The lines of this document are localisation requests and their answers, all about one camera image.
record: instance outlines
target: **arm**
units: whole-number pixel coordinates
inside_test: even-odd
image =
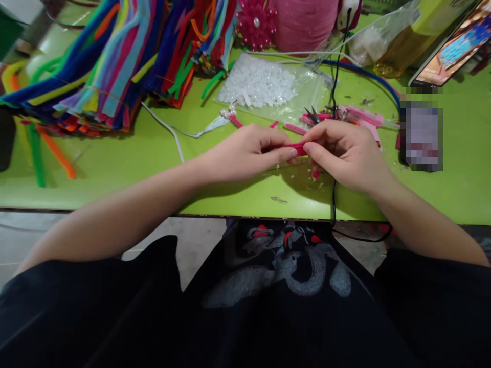
[[[489,267],[474,239],[394,176],[368,129],[329,120],[311,129],[302,142],[316,166],[378,204],[409,250]]]
[[[120,255],[203,187],[246,180],[292,159],[294,148],[278,148],[289,143],[277,129],[243,127],[200,157],[72,212],[39,240],[16,274],[48,260],[87,262]]]

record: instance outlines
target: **pink flower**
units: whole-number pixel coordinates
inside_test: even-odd
[[[236,13],[238,18],[237,30],[242,34],[242,43],[252,51],[263,51],[271,45],[271,36],[276,32],[273,22],[278,13],[269,7],[269,1],[239,0],[241,11]]]

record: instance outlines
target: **graphic print on shirt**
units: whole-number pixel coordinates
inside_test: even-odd
[[[247,232],[247,242],[241,247],[250,255],[248,257],[237,255],[236,238],[234,232],[224,238],[224,262],[228,267],[240,266],[264,251],[274,254],[271,267],[249,265],[226,275],[204,296],[202,305],[205,308],[231,307],[240,300],[256,296],[262,289],[283,280],[296,295],[315,295],[324,285],[326,256],[338,262],[329,278],[330,286],[340,297],[348,297],[351,293],[350,274],[353,273],[341,261],[333,247],[315,235],[309,242],[305,230],[296,227],[292,221],[277,235],[264,225],[250,229]],[[303,244],[301,250],[298,250],[299,244]],[[293,276],[297,271],[299,257],[308,257],[310,260],[311,275],[304,282]]]

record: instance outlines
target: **table surface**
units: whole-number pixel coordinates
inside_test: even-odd
[[[361,25],[373,21],[362,17]],[[39,46],[22,79],[27,81],[40,65],[62,55],[77,37],[77,31],[53,26]],[[241,50],[233,50],[231,60]],[[278,57],[265,57],[271,61]],[[331,67],[322,66],[330,73]],[[491,120],[489,106],[491,79],[489,69],[476,77],[465,75],[463,81],[452,79],[439,94],[410,95],[411,91],[398,81],[391,83],[407,100],[432,101],[443,113],[443,167],[440,172],[427,173],[404,170],[395,150],[396,132],[379,129],[384,158],[395,175],[422,198],[460,224],[491,225],[491,194],[489,191],[489,141]],[[152,110],[166,123],[181,131],[196,133],[204,129],[223,108],[211,97],[201,100],[209,79],[194,78],[182,109],[154,107]],[[397,107],[388,93],[376,82],[352,72],[340,70],[336,91],[339,104],[355,106],[364,99],[374,98],[372,112],[387,118],[397,114]],[[326,93],[324,102],[329,102]],[[271,121],[239,112],[245,124],[256,122],[268,126]],[[199,139],[179,135],[184,157],[189,160],[207,151],[235,131],[232,124],[204,134]],[[293,142],[300,136],[288,132]],[[16,139],[10,168],[0,173],[0,208],[73,210],[119,188],[131,185],[161,170],[178,165],[180,160],[173,136],[141,109],[129,134],[56,138],[56,143],[68,159],[74,162],[78,177],[68,179],[62,166],[42,144],[42,160],[47,188],[38,188],[32,168]],[[178,212],[180,215],[243,216],[261,218],[329,219],[333,179],[323,173],[316,182],[309,180],[305,159],[290,167],[272,168],[248,182],[214,186],[203,190]],[[287,203],[271,200],[279,197]],[[367,196],[343,186],[337,188],[339,220],[384,221],[385,217]]]

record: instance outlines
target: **black shirt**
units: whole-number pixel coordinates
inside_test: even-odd
[[[372,277],[319,224],[241,221],[181,292],[176,246],[14,277],[0,366],[491,366],[489,268],[394,249]]]

